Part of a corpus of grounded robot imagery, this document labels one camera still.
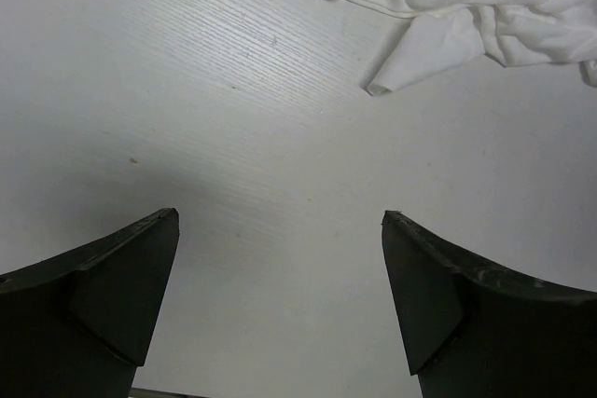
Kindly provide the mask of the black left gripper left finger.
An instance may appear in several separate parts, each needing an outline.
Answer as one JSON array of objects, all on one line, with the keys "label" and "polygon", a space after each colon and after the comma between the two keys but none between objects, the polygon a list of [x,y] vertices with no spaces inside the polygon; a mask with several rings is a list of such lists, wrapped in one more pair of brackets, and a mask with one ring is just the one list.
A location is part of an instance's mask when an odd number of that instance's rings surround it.
[{"label": "black left gripper left finger", "polygon": [[165,208],[1,276],[4,397],[126,397],[146,361],[179,241]]}]

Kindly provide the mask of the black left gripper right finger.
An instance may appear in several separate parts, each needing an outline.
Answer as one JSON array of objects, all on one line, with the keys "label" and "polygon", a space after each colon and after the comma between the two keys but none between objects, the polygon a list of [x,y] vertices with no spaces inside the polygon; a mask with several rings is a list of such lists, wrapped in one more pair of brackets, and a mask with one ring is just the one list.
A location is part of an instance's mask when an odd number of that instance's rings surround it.
[{"label": "black left gripper right finger", "polygon": [[595,395],[595,293],[499,265],[399,212],[383,217],[382,249],[423,396]]}]

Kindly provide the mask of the white t shirt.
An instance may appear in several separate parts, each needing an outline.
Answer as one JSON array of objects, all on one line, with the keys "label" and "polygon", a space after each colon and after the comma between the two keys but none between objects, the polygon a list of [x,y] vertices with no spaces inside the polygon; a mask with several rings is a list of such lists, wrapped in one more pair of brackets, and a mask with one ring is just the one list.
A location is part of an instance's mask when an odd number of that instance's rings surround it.
[{"label": "white t shirt", "polygon": [[407,22],[368,82],[371,95],[485,55],[505,67],[580,64],[596,82],[596,0],[346,0]]}]

